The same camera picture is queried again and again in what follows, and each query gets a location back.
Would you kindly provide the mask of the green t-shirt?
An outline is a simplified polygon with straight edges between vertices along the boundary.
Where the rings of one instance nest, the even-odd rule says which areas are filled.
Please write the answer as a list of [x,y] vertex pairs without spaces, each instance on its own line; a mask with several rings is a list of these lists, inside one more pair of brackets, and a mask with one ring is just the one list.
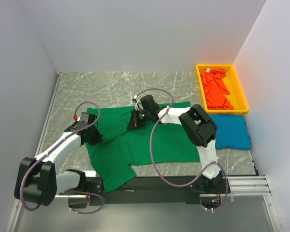
[[[93,169],[104,181],[106,192],[113,191],[136,177],[133,165],[152,163],[149,139],[154,122],[135,130],[127,130],[133,107],[102,108],[98,131],[99,144],[85,144]],[[155,163],[199,162],[199,153],[180,125],[161,124],[153,138]]]

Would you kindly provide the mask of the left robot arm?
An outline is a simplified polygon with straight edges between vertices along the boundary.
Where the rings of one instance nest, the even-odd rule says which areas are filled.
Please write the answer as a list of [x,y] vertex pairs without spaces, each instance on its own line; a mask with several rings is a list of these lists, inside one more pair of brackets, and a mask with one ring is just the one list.
[[84,144],[96,145],[102,135],[95,126],[98,116],[91,113],[74,115],[74,122],[65,129],[61,137],[47,150],[34,158],[21,160],[14,197],[38,206],[48,206],[57,194],[67,190],[87,191],[84,171],[67,169],[59,174],[63,161]]

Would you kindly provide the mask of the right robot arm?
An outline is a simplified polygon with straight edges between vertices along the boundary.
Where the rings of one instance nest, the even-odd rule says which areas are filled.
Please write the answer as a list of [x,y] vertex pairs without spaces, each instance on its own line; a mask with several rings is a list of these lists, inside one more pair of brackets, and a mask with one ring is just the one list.
[[135,130],[145,125],[147,121],[155,124],[149,139],[149,153],[153,160],[153,136],[158,124],[180,125],[184,129],[190,142],[196,146],[202,170],[186,184],[173,184],[156,170],[158,176],[170,186],[193,188],[199,193],[216,192],[225,177],[216,153],[216,136],[218,127],[209,114],[199,105],[188,108],[173,108],[171,105],[159,107],[152,95],[139,99],[134,96],[132,101],[135,108],[131,111],[131,118],[127,130]]

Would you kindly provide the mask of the orange t-shirt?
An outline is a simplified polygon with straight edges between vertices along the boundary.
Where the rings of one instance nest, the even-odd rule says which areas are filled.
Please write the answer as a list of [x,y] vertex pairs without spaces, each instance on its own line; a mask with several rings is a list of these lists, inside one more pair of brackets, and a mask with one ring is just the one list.
[[234,106],[226,97],[226,95],[230,95],[230,92],[223,81],[226,71],[224,69],[207,69],[200,75],[207,108],[209,110],[233,110]]

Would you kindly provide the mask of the black base beam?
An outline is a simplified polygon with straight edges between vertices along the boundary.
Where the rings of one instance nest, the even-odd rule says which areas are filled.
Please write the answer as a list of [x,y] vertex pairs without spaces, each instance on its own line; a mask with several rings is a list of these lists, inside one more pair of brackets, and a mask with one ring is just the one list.
[[105,204],[124,203],[186,203],[201,204],[209,201],[204,194],[224,196],[230,193],[228,182],[222,176],[214,181],[201,176],[187,187],[177,188],[163,182],[160,177],[135,177],[117,189],[106,192],[100,177],[87,178],[87,191],[103,197]]

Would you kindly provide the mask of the blue folded t-shirt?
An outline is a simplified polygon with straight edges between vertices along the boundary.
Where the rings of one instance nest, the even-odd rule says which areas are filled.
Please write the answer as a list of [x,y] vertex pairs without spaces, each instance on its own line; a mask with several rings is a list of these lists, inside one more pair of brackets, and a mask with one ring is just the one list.
[[217,125],[216,149],[251,149],[246,122],[240,115],[210,115]]

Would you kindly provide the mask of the yellow plastic bin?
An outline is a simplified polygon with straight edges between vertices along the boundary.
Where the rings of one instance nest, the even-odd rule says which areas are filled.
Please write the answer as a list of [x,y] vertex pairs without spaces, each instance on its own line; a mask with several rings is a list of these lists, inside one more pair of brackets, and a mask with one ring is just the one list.
[[[205,95],[203,91],[202,79],[200,73],[207,69],[224,69],[226,76],[223,81],[230,92],[226,95],[227,99],[234,106],[233,110],[209,110],[206,105]],[[198,64],[196,65],[197,78],[200,84],[200,93],[203,101],[203,107],[209,114],[230,114],[230,115],[244,115],[248,112],[248,104],[245,95],[238,80],[236,71],[231,64]]]

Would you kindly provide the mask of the aluminium frame rail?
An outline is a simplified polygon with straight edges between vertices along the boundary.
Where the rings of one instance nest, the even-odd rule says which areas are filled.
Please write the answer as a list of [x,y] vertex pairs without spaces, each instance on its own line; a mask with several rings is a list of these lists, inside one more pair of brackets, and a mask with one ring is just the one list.
[[[96,193],[104,191],[103,180],[100,177],[87,177],[86,187]],[[238,196],[270,195],[271,191],[264,176],[227,176],[228,190]],[[157,176],[135,177],[122,187],[125,191],[133,191],[139,187],[141,190],[149,190],[154,184],[161,184],[162,180]]]

